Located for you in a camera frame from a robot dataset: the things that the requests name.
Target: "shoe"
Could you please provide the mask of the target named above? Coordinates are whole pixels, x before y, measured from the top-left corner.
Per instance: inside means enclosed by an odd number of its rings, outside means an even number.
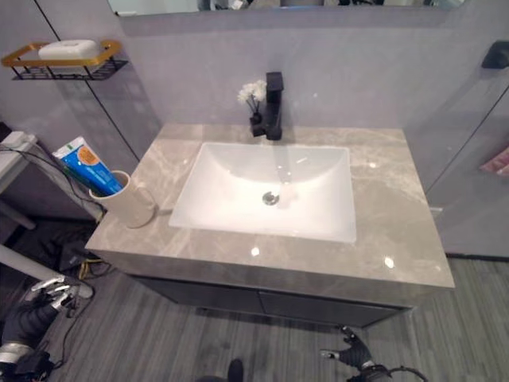
[[[244,365],[242,361],[235,358],[230,362],[228,367],[228,382],[243,382],[244,381]]]

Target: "wood floor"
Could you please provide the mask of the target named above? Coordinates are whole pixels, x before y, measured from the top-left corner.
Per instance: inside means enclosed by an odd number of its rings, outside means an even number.
[[[509,381],[509,263],[451,259],[457,288],[359,334],[375,360],[415,367],[430,381]],[[50,381],[194,381],[223,376],[240,357],[246,381],[345,381],[354,370],[319,358],[343,349],[334,328],[178,306],[115,272],[69,336],[69,360]],[[50,329],[60,358],[71,319]],[[394,374],[396,381],[418,380]]]

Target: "wall shelf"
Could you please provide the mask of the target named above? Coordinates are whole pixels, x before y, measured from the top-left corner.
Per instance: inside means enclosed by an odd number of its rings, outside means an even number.
[[[113,76],[129,61],[116,60],[114,55],[120,52],[122,45],[115,40],[101,41],[103,52],[97,57],[81,60],[22,60],[29,52],[36,51],[47,42],[34,42],[25,45],[2,58],[2,65],[12,68],[16,76],[13,80],[84,80],[102,81]],[[58,68],[84,69],[84,74],[59,73]]]

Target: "small white flowers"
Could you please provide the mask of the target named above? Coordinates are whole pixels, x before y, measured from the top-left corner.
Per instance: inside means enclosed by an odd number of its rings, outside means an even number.
[[[258,80],[252,84],[244,84],[237,99],[240,103],[247,103],[253,113],[258,113],[260,102],[265,99],[267,82]]]

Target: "gray marble countertop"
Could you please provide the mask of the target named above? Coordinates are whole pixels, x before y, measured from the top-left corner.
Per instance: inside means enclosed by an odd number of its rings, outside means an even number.
[[[203,142],[350,149],[357,241],[174,228],[169,216]],[[156,216],[129,229],[108,213],[87,248],[132,275],[412,306],[454,287],[405,136],[400,130],[294,127],[283,140],[247,126],[165,125],[133,179],[153,194]],[[252,256],[251,249],[259,248]]]

